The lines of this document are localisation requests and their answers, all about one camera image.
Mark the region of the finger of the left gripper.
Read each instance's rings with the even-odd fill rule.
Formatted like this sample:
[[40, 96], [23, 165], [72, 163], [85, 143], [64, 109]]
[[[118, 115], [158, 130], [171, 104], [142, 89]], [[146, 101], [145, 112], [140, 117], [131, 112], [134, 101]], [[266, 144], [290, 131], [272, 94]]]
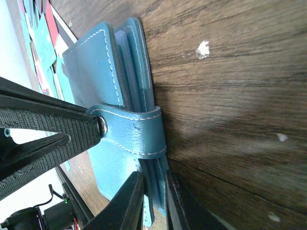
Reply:
[[0, 118], [14, 120], [18, 116], [13, 113], [20, 111], [35, 115], [70, 120], [95, 120], [96, 117], [86, 113], [86, 109], [52, 98], [28, 89], [5, 78], [0, 79]]
[[4, 108], [0, 128], [34, 129], [52, 136], [16, 144], [0, 133], [0, 197], [6, 198], [38, 176], [97, 145], [101, 140], [99, 119], [80, 113], [40, 114]]

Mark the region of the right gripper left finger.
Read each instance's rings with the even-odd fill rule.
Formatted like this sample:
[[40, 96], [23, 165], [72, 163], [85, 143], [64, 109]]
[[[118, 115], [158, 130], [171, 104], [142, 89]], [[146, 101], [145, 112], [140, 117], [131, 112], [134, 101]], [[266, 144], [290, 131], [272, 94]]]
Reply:
[[133, 172], [109, 204], [85, 230], [141, 230], [143, 228], [144, 176]]

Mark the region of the blue leather card holder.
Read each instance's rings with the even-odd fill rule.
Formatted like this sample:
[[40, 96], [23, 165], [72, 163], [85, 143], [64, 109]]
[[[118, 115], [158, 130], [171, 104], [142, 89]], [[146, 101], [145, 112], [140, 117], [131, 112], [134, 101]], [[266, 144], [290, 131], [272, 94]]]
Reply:
[[168, 163], [140, 20], [129, 18], [117, 29], [98, 23], [62, 56], [75, 104], [106, 127], [88, 151], [100, 193], [112, 199], [132, 172], [142, 172], [143, 223], [150, 227], [154, 209], [165, 209]]

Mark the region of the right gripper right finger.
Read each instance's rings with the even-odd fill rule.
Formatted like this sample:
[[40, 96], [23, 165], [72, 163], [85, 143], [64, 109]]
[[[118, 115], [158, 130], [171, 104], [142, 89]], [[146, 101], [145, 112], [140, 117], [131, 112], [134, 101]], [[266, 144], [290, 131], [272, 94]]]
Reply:
[[176, 173], [166, 172], [165, 210], [168, 230], [225, 230]]

